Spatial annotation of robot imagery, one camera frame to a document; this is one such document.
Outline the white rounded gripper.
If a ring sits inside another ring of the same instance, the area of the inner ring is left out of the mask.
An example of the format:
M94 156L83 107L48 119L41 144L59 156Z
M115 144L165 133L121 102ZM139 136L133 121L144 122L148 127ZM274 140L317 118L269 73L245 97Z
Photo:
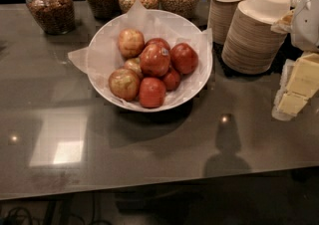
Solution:
M291 32L292 45L309 51L296 61L286 60L274 99L272 116L291 120L319 91L319 0L300 0L294 11L290 10L271 26L271 31Z

